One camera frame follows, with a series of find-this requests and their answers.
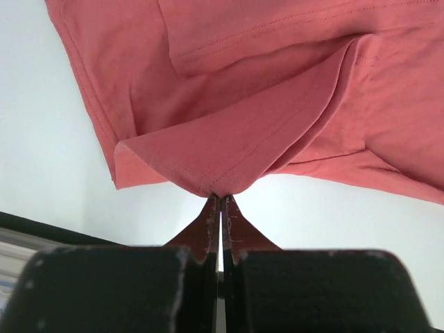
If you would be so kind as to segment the salmon pink t shirt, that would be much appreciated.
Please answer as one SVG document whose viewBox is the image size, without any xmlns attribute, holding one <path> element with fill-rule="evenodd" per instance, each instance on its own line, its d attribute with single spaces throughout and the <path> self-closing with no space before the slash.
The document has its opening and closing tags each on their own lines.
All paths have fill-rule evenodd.
<svg viewBox="0 0 444 333">
<path fill-rule="evenodd" d="M 118 189 L 443 202 L 442 1 L 47 1 Z"/>
</svg>

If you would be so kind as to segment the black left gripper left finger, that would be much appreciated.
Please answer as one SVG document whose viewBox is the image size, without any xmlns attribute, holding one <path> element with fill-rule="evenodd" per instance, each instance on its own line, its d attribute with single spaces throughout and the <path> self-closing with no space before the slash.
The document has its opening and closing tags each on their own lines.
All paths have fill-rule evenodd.
<svg viewBox="0 0 444 333">
<path fill-rule="evenodd" d="M 38 251 L 1 316 L 2 332 L 214 332 L 221 201 L 160 247 Z"/>
</svg>

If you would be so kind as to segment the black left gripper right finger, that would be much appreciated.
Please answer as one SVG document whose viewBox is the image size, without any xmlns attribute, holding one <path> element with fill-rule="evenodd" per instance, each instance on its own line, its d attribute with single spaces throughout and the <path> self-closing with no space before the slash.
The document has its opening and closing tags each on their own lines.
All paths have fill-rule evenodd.
<svg viewBox="0 0 444 333">
<path fill-rule="evenodd" d="M 404 264 L 384 250 L 283 250 L 221 201 L 229 332 L 431 332 Z"/>
</svg>

